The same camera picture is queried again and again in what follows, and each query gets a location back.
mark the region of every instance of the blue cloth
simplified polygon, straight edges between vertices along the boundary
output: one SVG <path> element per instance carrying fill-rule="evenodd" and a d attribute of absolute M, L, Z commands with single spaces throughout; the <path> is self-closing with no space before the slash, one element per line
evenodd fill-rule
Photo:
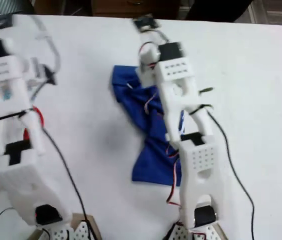
<path fill-rule="evenodd" d="M 165 139 L 167 132 L 163 120 L 163 109 L 156 86 L 142 88 L 133 66 L 115 66 L 112 74 L 112 87 L 116 100 L 122 104 L 133 122 L 145 134 L 144 148 L 138 156 L 132 171 L 132 181 L 149 182 L 171 186 L 173 184 L 173 164 L 179 155 L 168 157 L 166 149 L 169 143 Z M 148 103 L 148 112 L 144 110 Z M 184 115 L 180 116 L 182 128 Z M 181 181 L 180 161 L 176 165 L 177 186 Z"/>

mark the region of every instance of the cardboard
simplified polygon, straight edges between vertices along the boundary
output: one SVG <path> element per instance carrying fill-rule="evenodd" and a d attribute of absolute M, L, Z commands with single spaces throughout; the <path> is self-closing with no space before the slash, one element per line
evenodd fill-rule
<path fill-rule="evenodd" d="M 91 224 L 91 231 L 95 234 L 95 237 L 96 237 L 95 240 L 102 240 L 101 234 L 99 232 L 98 226 L 93 216 L 86 215 L 86 217 Z M 84 221 L 84 220 L 85 220 L 85 217 L 83 214 L 74 213 L 72 217 L 72 221 L 71 221 L 71 227 L 73 228 L 73 230 L 75 231 L 76 228 L 81 223 L 81 221 Z M 27 240 L 38 240 L 42 233 L 43 233 L 42 230 L 36 229 Z"/>

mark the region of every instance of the perforated white plate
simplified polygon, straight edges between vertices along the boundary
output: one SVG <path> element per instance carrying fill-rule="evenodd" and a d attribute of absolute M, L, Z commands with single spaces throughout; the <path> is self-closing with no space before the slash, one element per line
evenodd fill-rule
<path fill-rule="evenodd" d="M 93 234 L 90 234 L 91 240 L 95 240 Z M 82 221 L 74 232 L 74 240 L 88 240 L 88 226 L 87 223 Z"/>
<path fill-rule="evenodd" d="M 47 229 L 50 233 L 50 239 L 46 232 L 43 232 L 39 238 L 39 240 L 67 240 L 68 233 L 69 239 L 73 239 L 73 229 L 68 225 L 63 225 L 62 227 L 55 227 L 53 229 Z"/>
<path fill-rule="evenodd" d="M 68 226 L 64 226 L 63 228 L 49 230 L 49 233 L 51 235 L 50 239 L 48 234 L 46 232 L 43 232 L 39 240 L 67 240 L 68 239 L 67 231 L 69 231 L 70 240 L 88 240 L 89 233 L 88 233 L 87 224 L 85 222 L 81 222 L 79 226 L 76 228 L 74 233 L 72 228 Z M 90 234 L 90 238 L 91 240 L 95 240 L 92 233 Z"/>
<path fill-rule="evenodd" d="M 198 229 L 198 232 L 206 234 L 206 240 L 227 240 L 218 234 L 213 226 L 203 227 Z M 194 240 L 204 240 L 205 237 L 202 234 L 194 234 Z M 173 231 L 168 240 L 192 240 L 192 234 L 188 233 L 185 227 L 175 225 Z"/>

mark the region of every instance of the white table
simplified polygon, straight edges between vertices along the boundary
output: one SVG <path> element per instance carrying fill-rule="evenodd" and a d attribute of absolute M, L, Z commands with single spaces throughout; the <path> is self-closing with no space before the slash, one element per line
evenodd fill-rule
<path fill-rule="evenodd" d="M 26 18 L 18 21 L 19 33 L 12 34 L 18 48 L 53 64 L 47 48 L 29 44 L 33 36 L 31 20 Z M 36 105 L 68 161 L 87 212 L 106 240 L 161 239 L 178 218 L 178 209 L 165 204 L 169 187 L 132 183 L 143 136 L 116 102 L 110 84 L 114 65 L 137 65 L 139 34 L 129 19 L 43 16 L 42 20 L 60 51 L 62 68 L 59 85 L 45 87 Z M 282 26 L 160 23 L 172 41 L 182 42 L 199 88 L 215 87 L 203 96 L 204 102 L 214 105 L 237 173 L 254 199 L 255 239 L 282 239 Z M 250 240 L 251 205 L 229 169 L 222 136 L 214 130 L 226 181 L 226 216 L 220 224 L 230 240 Z M 46 148 L 42 170 L 52 172 L 69 207 L 81 212 L 48 141 Z M 0 210 L 8 206 L 0 192 Z M 13 211 L 0 217 L 0 239 L 25 239 L 32 230 Z"/>

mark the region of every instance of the wooden furniture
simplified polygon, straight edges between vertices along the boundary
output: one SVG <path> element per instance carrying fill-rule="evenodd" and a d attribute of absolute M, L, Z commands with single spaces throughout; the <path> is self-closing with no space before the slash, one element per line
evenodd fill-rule
<path fill-rule="evenodd" d="M 135 18 L 153 14 L 157 19 L 176 19 L 180 0 L 92 0 L 96 17 Z"/>

